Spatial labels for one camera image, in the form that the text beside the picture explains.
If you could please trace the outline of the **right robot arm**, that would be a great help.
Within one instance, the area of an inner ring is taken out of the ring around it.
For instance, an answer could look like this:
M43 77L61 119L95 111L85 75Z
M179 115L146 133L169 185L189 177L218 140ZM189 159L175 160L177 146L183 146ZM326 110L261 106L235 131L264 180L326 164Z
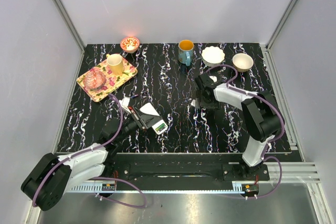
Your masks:
M257 166L263 162L266 146L285 132L285 122L273 96L265 91L249 92L229 83L214 81L204 73L195 78L198 109L219 109L225 103L243 112L249 140L242 155L244 164L239 175L250 180L257 175Z

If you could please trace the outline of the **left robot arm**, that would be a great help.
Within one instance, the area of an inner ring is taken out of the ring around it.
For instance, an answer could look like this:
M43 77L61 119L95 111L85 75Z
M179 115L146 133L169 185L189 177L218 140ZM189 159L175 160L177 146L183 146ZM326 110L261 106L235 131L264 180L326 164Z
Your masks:
M156 135L167 130L167 124L149 103L140 109L129 106L127 111L126 119L105 123L98 142L68 155L47 153L39 160L20 187L34 207L47 211L83 182L96 177L111 178L114 168L107 160L119 152L121 142L136 130L152 129Z

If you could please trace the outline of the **white remote control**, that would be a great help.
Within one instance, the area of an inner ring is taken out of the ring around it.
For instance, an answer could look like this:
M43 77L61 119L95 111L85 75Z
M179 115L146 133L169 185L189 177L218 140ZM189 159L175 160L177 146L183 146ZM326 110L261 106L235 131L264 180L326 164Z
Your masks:
M140 112L146 129L152 128L157 135L161 135L167 130L167 124L151 103L142 106Z

